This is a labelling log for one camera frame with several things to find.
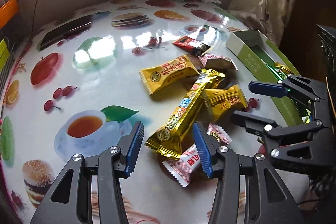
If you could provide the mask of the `long gold snack bar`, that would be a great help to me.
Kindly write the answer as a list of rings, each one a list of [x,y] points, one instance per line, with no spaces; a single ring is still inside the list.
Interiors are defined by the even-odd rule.
[[[286,75],[293,75],[294,72],[284,64],[274,63],[274,67],[280,69]]]
[[[225,78],[224,73],[214,69],[202,69],[171,116],[147,139],[145,145],[160,155],[179,159],[183,153],[183,140],[203,106],[202,92],[217,88]]]

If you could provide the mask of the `white red nougat packet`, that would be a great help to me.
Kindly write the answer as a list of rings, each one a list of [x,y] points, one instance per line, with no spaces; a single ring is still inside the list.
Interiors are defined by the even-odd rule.
[[[187,187],[191,182],[191,174],[201,166],[201,159],[195,144],[190,146],[178,160],[167,159],[162,165],[180,183],[182,187]]]

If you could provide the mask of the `yellow peanut crisp packet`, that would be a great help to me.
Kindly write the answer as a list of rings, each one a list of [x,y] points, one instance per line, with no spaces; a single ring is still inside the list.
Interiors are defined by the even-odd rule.
[[[177,80],[197,76],[198,74],[198,70],[187,55],[182,55],[162,65],[139,71],[149,95],[177,82]]]

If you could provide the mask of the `green candy packet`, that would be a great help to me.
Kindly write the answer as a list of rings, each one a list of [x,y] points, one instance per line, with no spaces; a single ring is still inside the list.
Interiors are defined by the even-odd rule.
[[[274,75],[276,81],[280,81],[287,78],[287,75],[281,69],[276,68],[275,66],[269,64],[266,64],[265,66],[270,70],[272,75]]]

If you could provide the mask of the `small pink white candy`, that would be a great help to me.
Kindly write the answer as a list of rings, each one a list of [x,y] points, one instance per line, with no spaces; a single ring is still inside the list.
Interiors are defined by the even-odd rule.
[[[215,137],[220,144],[230,144],[232,142],[228,133],[218,124],[210,123],[207,134]]]

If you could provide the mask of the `green white cardboard box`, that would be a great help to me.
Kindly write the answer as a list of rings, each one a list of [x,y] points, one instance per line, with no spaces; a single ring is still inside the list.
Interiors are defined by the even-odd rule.
[[[299,75],[298,70],[266,36],[258,30],[245,30],[231,32],[226,42],[226,47],[246,66],[256,80],[268,83],[277,83],[276,78],[266,64],[284,64],[289,67],[294,75]],[[299,125],[307,122],[310,111],[300,103],[283,98],[272,98],[278,111],[287,125]]]

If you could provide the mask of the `pink brown candy packet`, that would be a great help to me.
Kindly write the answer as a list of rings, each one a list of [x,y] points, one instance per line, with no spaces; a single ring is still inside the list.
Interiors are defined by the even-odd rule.
[[[199,56],[198,59],[206,69],[216,69],[217,71],[225,71],[228,69],[239,70],[231,58],[222,55],[205,53],[204,55]]]

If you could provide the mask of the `small red black candy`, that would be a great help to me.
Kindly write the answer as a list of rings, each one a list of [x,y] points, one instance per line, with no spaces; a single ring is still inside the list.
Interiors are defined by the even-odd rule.
[[[188,36],[182,36],[173,42],[173,45],[197,56],[202,56],[211,49],[211,46]]]

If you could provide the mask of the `black smartphone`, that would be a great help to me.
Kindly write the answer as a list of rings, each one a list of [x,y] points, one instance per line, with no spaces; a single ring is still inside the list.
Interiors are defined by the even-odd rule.
[[[45,34],[37,46],[37,51],[42,51],[61,40],[82,33],[92,26],[93,15],[86,15],[72,22],[68,22]]]

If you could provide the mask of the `yellow green box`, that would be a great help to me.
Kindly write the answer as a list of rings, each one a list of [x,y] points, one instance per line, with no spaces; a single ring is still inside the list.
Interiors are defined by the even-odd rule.
[[[5,66],[7,59],[9,58],[10,52],[7,49],[7,45],[4,39],[0,42],[0,71]]]

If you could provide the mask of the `orange box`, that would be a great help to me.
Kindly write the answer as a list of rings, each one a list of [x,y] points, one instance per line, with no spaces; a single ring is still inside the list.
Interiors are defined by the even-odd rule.
[[[0,28],[3,28],[17,13],[19,5],[17,0],[9,0],[0,9]]]

